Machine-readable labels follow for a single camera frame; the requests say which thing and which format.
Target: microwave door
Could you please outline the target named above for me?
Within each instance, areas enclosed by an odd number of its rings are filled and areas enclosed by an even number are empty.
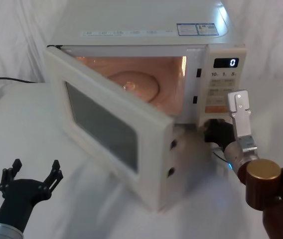
[[[45,63],[66,132],[158,210],[173,119],[56,47]]]

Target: sticker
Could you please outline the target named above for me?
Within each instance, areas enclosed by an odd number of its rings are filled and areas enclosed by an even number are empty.
[[[175,30],[82,31],[81,36],[177,36],[177,32]]]
[[[196,23],[196,27],[200,36],[219,36],[214,23]]]
[[[179,36],[198,36],[195,23],[177,23]]]

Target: white table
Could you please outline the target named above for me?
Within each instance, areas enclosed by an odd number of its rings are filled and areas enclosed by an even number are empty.
[[[262,213],[245,203],[234,173],[207,175],[169,210],[150,212],[64,133],[49,84],[12,84],[0,98],[0,179],[22,161],[18,178],[44,180],[58,159],[64,179],[35,206],[26,239],[266,239]],[[0,193],[0,206],[3,198]]]

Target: white fabric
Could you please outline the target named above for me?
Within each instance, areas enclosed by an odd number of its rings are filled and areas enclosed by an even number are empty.
[[[43,50],[67,0],[0,0],[0,76],[43,82]]]

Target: robotic hand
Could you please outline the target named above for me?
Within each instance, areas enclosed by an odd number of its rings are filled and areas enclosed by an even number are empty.
[[[21,161],[16,159],[12,168],[2,172],[0,191],[4,202],[0,208],[0,239],[23,239],[33,207],[50,199],[53,190],[63,179],[58,160],[54,161],[44,182],[33,179],[14,180],[21,167]]]
[[[251,135],[247,91],[228,94],[233,125],[213,119],[205,125],[205,141],[218,144],[239,180],[246,186],[246,202],[263,211],[263,224],[270,239],[283,239],[283,168],[259,159]]]

